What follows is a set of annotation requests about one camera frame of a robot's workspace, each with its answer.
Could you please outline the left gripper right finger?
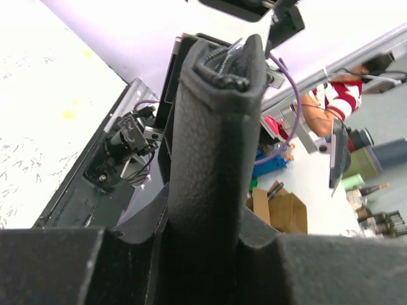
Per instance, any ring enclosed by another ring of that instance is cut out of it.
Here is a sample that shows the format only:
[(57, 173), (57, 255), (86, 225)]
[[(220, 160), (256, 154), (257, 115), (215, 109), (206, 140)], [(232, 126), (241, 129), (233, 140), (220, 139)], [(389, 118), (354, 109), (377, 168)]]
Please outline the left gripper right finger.
[(406, 243), (278, 233), (248, 208), (237, 304), (406, 304)]

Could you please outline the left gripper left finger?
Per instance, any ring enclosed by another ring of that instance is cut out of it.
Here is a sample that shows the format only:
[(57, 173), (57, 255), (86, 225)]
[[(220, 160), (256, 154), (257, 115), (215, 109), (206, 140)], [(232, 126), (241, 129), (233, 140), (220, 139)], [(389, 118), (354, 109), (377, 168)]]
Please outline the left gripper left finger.
[(168, 193), (114, 230), (1, 231), (1, 303), (155, 304)]

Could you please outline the black zippered tool case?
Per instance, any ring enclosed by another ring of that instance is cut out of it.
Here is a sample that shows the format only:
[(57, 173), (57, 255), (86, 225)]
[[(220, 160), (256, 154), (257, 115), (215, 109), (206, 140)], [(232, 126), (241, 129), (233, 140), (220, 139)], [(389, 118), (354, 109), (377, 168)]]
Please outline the black zippered tool case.
[(237, 246), (267, 85), (262, 41), (211, 50), (201, 39), (179, 76), (172, 134), (171, 247), (185, 256), (230, 256)]

